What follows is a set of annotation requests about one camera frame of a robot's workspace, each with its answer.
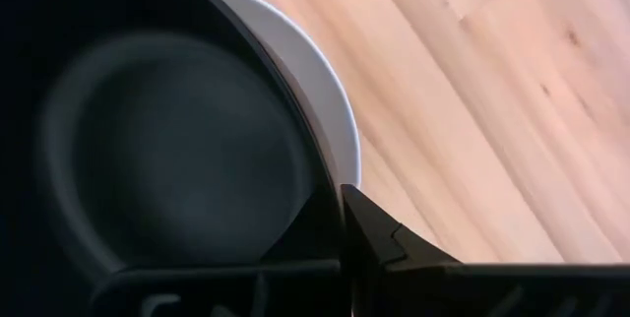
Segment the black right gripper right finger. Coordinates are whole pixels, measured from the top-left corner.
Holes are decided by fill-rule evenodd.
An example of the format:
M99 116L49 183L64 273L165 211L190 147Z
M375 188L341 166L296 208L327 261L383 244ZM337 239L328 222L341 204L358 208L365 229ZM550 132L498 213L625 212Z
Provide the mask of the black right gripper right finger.
M630 264L463 263L342 194L355 317L630 317Z

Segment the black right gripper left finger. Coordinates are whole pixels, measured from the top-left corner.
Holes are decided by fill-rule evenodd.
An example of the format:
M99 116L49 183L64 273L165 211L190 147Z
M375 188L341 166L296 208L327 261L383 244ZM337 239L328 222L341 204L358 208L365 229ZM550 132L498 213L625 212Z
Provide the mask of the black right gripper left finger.
M320 317L346 313L343 214L319 186L250 264L128 269L93 293L90 317Z

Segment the large white bowl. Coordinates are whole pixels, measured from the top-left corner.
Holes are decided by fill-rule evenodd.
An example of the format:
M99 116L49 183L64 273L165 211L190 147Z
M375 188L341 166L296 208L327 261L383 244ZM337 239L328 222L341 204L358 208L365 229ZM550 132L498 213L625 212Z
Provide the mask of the large white bowl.
M337 184L361 183L358 129L346 90L310 36L265 0L222 0L279 65Z

